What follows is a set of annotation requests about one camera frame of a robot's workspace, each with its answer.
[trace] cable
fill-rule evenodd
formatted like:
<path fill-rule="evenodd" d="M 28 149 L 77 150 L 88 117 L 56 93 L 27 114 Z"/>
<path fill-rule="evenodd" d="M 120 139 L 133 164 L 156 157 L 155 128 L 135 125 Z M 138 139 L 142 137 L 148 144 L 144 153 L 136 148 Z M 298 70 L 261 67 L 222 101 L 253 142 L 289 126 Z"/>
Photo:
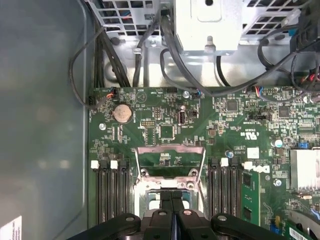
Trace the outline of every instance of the cable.
<path fill-rule="evenodd" d="M 296 80 L 295 80 L 295 68 L 296 68 L 296 64 L 297 64 L 297 59 L 298 59 L 298 55 L 294 56 L 293 60 L 292 60 L 292 63 L 291 63 L 291 71 L 290 71 L 290 78 L 291 78 L 291 82 L 292 82 L 292 85 L 304 92 L 304 93 L 319 93 L 319 91 L 317 90 L 308 90 L 308 88 L 310 88 L 312 85 L 315 86 L 316 85 L 316 81 L 314 82 L 310 82 L 310 84 L 306 87 L 306 88 L 303 88 L 303 87 L 300 87 L 297 83 L 296 83 Z M 316 74 L 317 72 L 319 73 L 319 58 L 318 56 L 316 57 L 316 60 L 315 60 L 315 64 L 316 64 Z"/>
<path fill-rule="evenodd" d="M 190 93 L 197 93 L 198 90 L 197 89 L 194 89 L 194 88 L 188 88 L 188 87 L 184 87 L 184 86 L 180 86 L 179 84 L 177 84 L 175 81 L 173 81 L 165 72 L 165 58 L 164 58 L 164 55 L 165 53 L 169 52 L 169 49 L 164 49 L 161 51 L 160 53 L 160 67 L 161 67 L 161 72 L 162 72 L 162 75 L 164 77 L 164 79 L 169 82 L 173 87 L 176 87 L 177 89 L 181 89 L 181 90 L 184 90 L 184 91 L 188 91 Z"/>
<path fill-rule="evenodd" d="M 171 32 L 171 26 L 170 22 L 167 16 L 163 16 L 161 19 L 161 27 L 162 27 L 162 33 L 164 34 L 168 49 L 171 53 L 171 56 L 173 58 L 173 61 L 175 62 L 176 66 L 178 67 L 181 74 L 185 77 L 185 79 L 190 82 L 192 85 L 194 85 L 197 89 L 199 89 L 204 94 L 207 94 L 211 97 L 222 97 L 227 94 L 233 94 L 235 92 L 238 92 L 244 88 L 253 86 L 254 84 L 257 84 L 262 79 L 265 79 L 269 77 L 271 74 L 273 74 L 275 71 L 277 71 L 279 68 L 281 68 L 289 59 L 291 59 L 293 56 L 295 56 L 296 52 L 289 53 L 285 58 L 283 58 L 280 62 L 278 62 L 274 67 L 269 69 L 268 71 L 260 74 L 259 76 L 251 79 L 248 82 L 242 83 L 238 86 L 232 86 L 232 87 L 226 87 L 225 90 L 220 91 L 209 91 L 204 86 L 202 86 L 195 77 L 190 73 L 190 71 L 185 66 L 184 62 L 182 61 L 179 51 L 177 49 L 177 46 L 175 44 L 175 38 Z"/>
<path fill-rule="evenodd" d="M 145 43 L 145 41 L 154 33 L 154 31 L 158 27 L 159 18 L 160 18 L 160 13 L 158 12 L 154 17 L 151 26 L 147 29 L 147 31 L 141 37 L 141 39 L 138 42 L 136 48 L 142 49 L 143 44 Z M 132 81 L 132 86 L 133 87 L 138 87 L 138 85 L 139 85 L 141 63 L 142 63 L 142 53 L 141 54 L 136 54 L 135 55 L 135 71 L 134 71 L 133 81 Z"/>
<path fill-rule="evenodd" d="M 263 47 L 267 46 L 269 44 L 268 38 L 270 38 L 273 35 L 285 32 L 285 31 L 296 29 L 297 27 L 298 27 L 298 25 L 284 26 L 282 28 L 279 28 L 279 29 L 276 29 L 276 30 L 270 32 L 269 34 L 267 34 L 266 36 L 264 36 L 261 39 L 259 46 L 258 46 L 258 58 L 259 58 L 260 62 L 262 63 L 262 65 L 264 65 L 267 70 L 275 66 L 268 59 L 266 59 L 264 52 L 263 52 Z M 290 72 L 284 68 L 279 68 L 278 71 L 287 74 L 288 77 L 290 76 Z"/>
<path fill-rule="evenodd" d="M 93 41 L 96 40 L 96 38 L 102 34 L 103 32 L 105 32 L 105 28 L 101 27 L 98 32 L 88 41 L 86 42 L 75 54 L 74 56 L 70 59 L 69 61 L 69 66 L 68 66 L 68 72 L 69 72 L 69 79 L 70 79 L 70 83 L 71 83 L 71 87 L 73 90 L 73 93 L 76 97 L 76 99 L 87 109 L 97 109 L 99 108 L 101 105 L 103 105 L 107 99 L 108 99 L 108 95 L 105 96 L 104 98 L 102 98 L 96 105 L 89 105 L 87 103 L 85 103 L 82 98 L 80 97 L 78 91 L 77 91 L 77 87 L 75 84 L 75 79 L 74 79 L 74 64 L 76 59 L 78 58 L 78 56 L 83 52 L 83 50 L 85 50 Z"/>
<path fill-rule="evenodd" d="M 222 69 L 221 69 L 221 56 L 216 56 L 216 71 L 218 73 L 218 76 L 221 80 L 221 82 L 226 86 L 226 87 L 230 87 L 230 84 L 228 83 L 227 79 L 225 78 Z"/>

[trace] ventilation hole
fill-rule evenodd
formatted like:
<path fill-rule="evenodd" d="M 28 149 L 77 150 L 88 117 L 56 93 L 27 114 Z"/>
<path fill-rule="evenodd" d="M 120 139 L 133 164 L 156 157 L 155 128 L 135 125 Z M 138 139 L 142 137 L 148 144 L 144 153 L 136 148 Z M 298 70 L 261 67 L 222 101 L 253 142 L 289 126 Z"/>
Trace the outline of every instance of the ventilation hole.
<path fill-rule="evenodd" d="M 145 7 L 147 9 L 152 9 L 154 7 L 154 4 L 152 3 L 152 1 L 145 1 Z"/>
<path fill-rule="evenodd" d="M 275 16 L 274 18 L 271 19 L 270 22 L 273 22 L 273 23 L 280 23 L 283 19 L 285 19 L 286 17 L 285 16 Z"/>
<path fill-rule="evenodd" d="M 280 10 L 280 12 L 291 12 L 293 8 L 283 8 Z"/>
<path fill-rule="evenodd" d="M 268 8 L 267 12 L 278 12 L 279 8 Z"/>
<path fill-rule="evenodd" d="M 142 9 L 144 7 L 144 3 L 142 1 L 130 1 L 130 4 L 134 9 Z"/>
<path fill-rule="evenodd" d="M 276 26 L 276 24 L 274 24 L 274 23 L 269 23 L 269 24 L 266 24 L 263 28 L 264 28 L 264 29 L 273 29 L 275 26 Z"/>
<path fill-rule="evenodd" d="M 124 23 L 124 24 L 133 24 L 134 21 L 132 20 L 132 18 L 122 18 L 121 21 Z"/>
<path fill-rule="evenodd" d="M 129 4 L 127 1 L 116 1 L 115 2 L 118 9 L 127 9 L 129 8 Z"/>
<path fill-rule="evenodd" d="M 249 2 L 249 4 L 247 5 L 247 7 L 252 8 L 255 6 L 255 4 L 257 3 L 257 0 L 252 0 Z"/>
<path fill-rule="evenodd" d="M 205 5 L 212 6 L 214 4 L 214 0 L 205 0 Z"/>
<path fill-rule="evenodd" d="M 260 32 L 258 32 L 258 34 L 259 35 L 264 35 L 264 34 L 267 34 L 269 32 L 270 32 L 269 30 L 261 30 Z"/>
<path fill-rule="evenodd" d="M 143 36 L 146 33 L 146 31 L 138 31 L 139 36 Z"/>
<path fill-rule="evenodd" d="M 250 30 L 250 31 L 248 31 L 246 34 L 248 34 L 248 35 L 254 35 L 254 34 L 257 34 L 257 32 L 258 32 L 258 31 L 256 31 L 256 30 Z"/>
<path fill-rule="evenodd" d="M 288 0 L 275 0 L 275 2 L 272 4 L 273 7 L 282 7 L 285 5 L 285 3 Z"/>
<path fill-rule="evenodd" d="M 105 18 L 103 19 L 105 24 L 119 24 L 120 20 L 119 18 Z"/>
<path fill-rule="evenodd" d="M 137 25 L 136 29 L 138 29 L 138 30 L 147 30 L 147 25 Z"/>
<path fill-rule="evenodd" d="M 135 25 L 124 25 L 125 30 L 136 30 Z"/>
<path fill-rule="evenodd" d="M 145 14 L 144 15 L 144 20 L 146 21 L 151 21 L 154 18 L 154 14 Z"/>
<path fill-rule="evenodd" d="M 119 10 L 120 17 L 127 17 L 131 15 L 131 11 L 128 10 Z"/>
<path fill-rule="evenodd" d="M 257 7 L 268 7 L 270 5 L 270 0 L 260 0 Z"/>
<path fill-rule="evenodd" d="M 259 20 L 257 21 L 258 23 L 266 23 L 271 19 L 271 17 L 269 16 L 262 16 L 259 18 Z"/>
<path fill-rule="evenodd" d="M 117 15 L 117 12 L 114 11 L 114 10 L 107 10 L 107 11 L 103 10 L 103 11 L 101 11 L 101 13 L 102 13 L 102 14 L 105 14 L 105 15 L 108 16 L 108 17 L 118 16 L 118 15 Z"/>
<path fill-rule="evenodd" d="M 115 8 L 115 6 L 114 6 L 112 1 L 102 2 L 102 5 L 103 5 L 104 9 L 114 9 Z"/>
<path fill-rule="evenodd" d="M 306 1 L 305 0 L 297 0 L 297 1 L 290 1 L 287 6 L 288 7 L 294 7 L 294 6 L 300 6 L 303 5 Z"/>
<path fill-rule="evenodd" d="M 128 36 L 137 36 L 136 32 L 135 31 L 126 31 L 126 34 Z"/>
<path fill-rule="evenodd" d="M 259 23 L 257 23 L 257 24 L 255 24 L 255 25 L 253 25 L 252 28 L 253 28 L 253 29 L 262 29 L 263 26 L 264 26 L 264 24 L 259 24 Z"/>

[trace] integrated circuit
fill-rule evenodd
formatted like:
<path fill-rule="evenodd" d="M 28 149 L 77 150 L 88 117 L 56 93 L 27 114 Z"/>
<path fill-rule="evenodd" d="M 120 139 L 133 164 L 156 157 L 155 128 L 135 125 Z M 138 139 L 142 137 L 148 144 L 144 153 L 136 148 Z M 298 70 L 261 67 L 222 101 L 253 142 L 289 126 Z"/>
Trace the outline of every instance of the integrated circuit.
<path fill-rule="evenodd" d="M 244 207 L 244 208 L 243 208 L 243 216 L 244 216 L 247 220 L 251 221 L 251 210 L 249 210 L 248 208 Z"/>
<path fill-rule="evenodd" d="M 289 118 L 290 108 L 288 106 L 279 106 L 279 118 Z"/>
<path fill-rule="evenodd" d="M 236 112 L 238 111 L 238 103 L 236 100 L 228 100 L 226 101 L 226 110 L 228 112 Z"/>

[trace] black memory slot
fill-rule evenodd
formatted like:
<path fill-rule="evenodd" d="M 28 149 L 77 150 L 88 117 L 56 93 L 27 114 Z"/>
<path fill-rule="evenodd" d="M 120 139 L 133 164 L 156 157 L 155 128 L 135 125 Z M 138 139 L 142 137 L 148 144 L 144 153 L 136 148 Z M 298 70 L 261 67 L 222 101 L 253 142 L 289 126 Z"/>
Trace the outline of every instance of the black memory slot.
<path fill-rule="evenodd" d="M 230 168 L 230 208 L 231 215 L 235 217 L 240 217 L 240 204 L 241 204 L 241 196 L 240 196 L 240 186 L 241 186 L 241 173 L 240 170 L 237 169 L 236 166 L 231 166 Z"/>
<path fill-rule="evenodd" d="M 98 223 L 106 221 L 106 172 L 100 171 L 97 173 L 97 212 Z"/>
<path fill-rule="evenodd" d="M 217 161 L 209 165 L 208 173 L 208 201 L 210 218 L 222 212 L 222 182 L 221 168 Z"/>
<path fill-rule="evenodd" d="M 222 196 L 222 213 L 230 214 L 230 170 L 229 167 L 222 167 L 221 169 L 221 196 Z"/>

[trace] gray cable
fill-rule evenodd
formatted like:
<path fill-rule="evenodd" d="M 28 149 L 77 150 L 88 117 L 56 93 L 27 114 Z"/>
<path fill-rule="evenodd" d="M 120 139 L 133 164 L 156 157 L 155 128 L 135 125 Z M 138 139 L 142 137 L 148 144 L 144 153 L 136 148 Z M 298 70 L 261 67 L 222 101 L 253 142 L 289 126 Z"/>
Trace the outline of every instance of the gray cable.
<path fill-rule="evenodd" d="M 185 77 L 185 79 L 190 82 L 192 85 L 194 85 L 197 89 L 199 89 L 204 94 L 207 94 L 211 97 L 222 97 L 227 94 L 233 94 L 235 92 L 238 92 L 244 88 L 253 86 L 260 82 L 261 80 L 269 77 L 271 74 L 273 74 L 275 71 L 277 71 L 279 68 L 281 68 L 288 60 L 290 60 L 293 56 L 295 56 L 296 52 L 291 52 L 288 54 L 285 58 L 283 58 L 280 62 L 278 62 L 274 67 L 270 68 L 268 71 L 262 73 L 261 75 L 251 79 L 250 81 L 247 81 L 245 83 L 242 83 L 238 86 L 233 87 L 225 87 L 225 90 L 221 91 L 213 91 L 210 92 L 207 90 L 204 86 L 202 86 L 195 77 L 190 73 L 190 71 L 187 69 L 185 64 L 183 63 L 179 51 L 177 49 L 175 38 L 171 32 L 171 26 L 170 22 L 167 16 L 163 16 L 161 19 L 161 27 L 162 27 L 162 33 L 164 34 L 168 49 L 171 53 L 171 56 L 173 58 L 173 61 L 175 62 L 176 66 L 178 67 L 181 74 Z"/>
<path fill-rule="evenodd" d="M 73 90 L 73 93 L 76 97 L 76 99 L 87 109 L 97 109 L 99 108 L 101 105 L 103 105 L 108 98 L 104 97 L 102 98 L 96 105 L 89 105 L 87 103 L 85 103 L 82 98 L 80 97 L 76 84 L 75 84 L 75 79 L 74 79 L 74 64 L 76 59 L 78 58 L 78 56 L 83 52 L 83 50 L 85 50 L 94 40 L 96 40 L 96 38 L 101 34 L 105 32 L 105 28 L 101 27 L 98 32 L 88 41 L 86 42 L 75 54 L 74 56 L 70 59 L 69 61 L 69 66 L 68 66 L 68 72 L 69 72 L 69 79 L 70 79 L 70 83 L 71 83 L 71 87 Z"/>
<path fill-rule="evenodd" d="M 161 67 L 161 72 L 162 72 L 163 78 L 164 78 L 168 83 L 170 83 L 173 87 L 176 87 L 177 89 L 181 89 L 181 90 L 184 90 L 184 91 L 188 91 L 188 92 L 190 92 L 190 93 L 197 93 L 197 92 L 198 92 L 197 89 L 180 86 L 179 84 L 177 84 L 175 81 L 173 81 L 173 80 L 166 74 L 164 55 L 165 55 L 165 53 L 167 53 L 167 52 L 169 52 L 169 49 L 166 48 L 166 49 L 162 50 L 161 53 L 160 53 L 160 67 Z"/>
<path fill-rule="evenodd" d="M 143 34 L 142 38 L 137 44 L 137 48 L 142 49 L 145 41 L 152 35 L 152 33 L 156 30 L 156 28 L 159 25 L 159 18 L 160 18 L 160 12 L 158 12 L 151 24 L 151 26 L 147 29 L 147 31 Z M 135 71 L 133 75 L 133 81 L 132 81 L 132 86 L 133 87 L 138 87 L 139 85 L 139 78 L 140 78 L 140 70 L 141 70 L 141 63 L 142 63 L 142 55 L 136 54 L 135 55 Z"/>

